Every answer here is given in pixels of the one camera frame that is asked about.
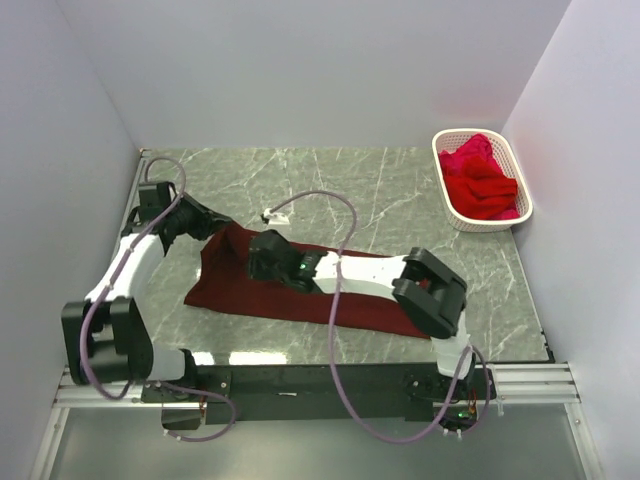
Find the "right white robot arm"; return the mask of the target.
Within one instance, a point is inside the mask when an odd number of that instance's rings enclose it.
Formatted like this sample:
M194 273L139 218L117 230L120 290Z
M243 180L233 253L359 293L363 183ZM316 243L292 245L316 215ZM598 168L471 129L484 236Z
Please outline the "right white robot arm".
M466 328L466 282L424 248L405 256L353 256L297 247L279 232L255 235L247 273L264 288L267 309L277 319L333 320L348 328L428 337L437 373L425 382L435 398L456 385L454 399L472 387L475 360Z

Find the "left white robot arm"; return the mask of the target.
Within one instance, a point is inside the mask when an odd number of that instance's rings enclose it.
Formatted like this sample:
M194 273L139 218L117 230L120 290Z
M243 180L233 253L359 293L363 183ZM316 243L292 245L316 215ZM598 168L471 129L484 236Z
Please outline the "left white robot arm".
M193 354L154 344L135 297L144 291L175 239L207 240L232 219L204 206L170 181L138 187L107 272L82 300L67 303L61 323L73 382L105 385L195 378Z

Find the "maroon t shirt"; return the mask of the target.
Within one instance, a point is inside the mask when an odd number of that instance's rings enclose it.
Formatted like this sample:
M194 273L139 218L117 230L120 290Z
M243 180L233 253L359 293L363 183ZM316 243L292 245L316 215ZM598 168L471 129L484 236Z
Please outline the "maroon t shirt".
M200 252L200 278L184 304L218 313L327 324L333 294L296 292L274 281L248 277L248 248L257 233L233 222L212 236ZM394 301L343 291L335 324L425 339Z

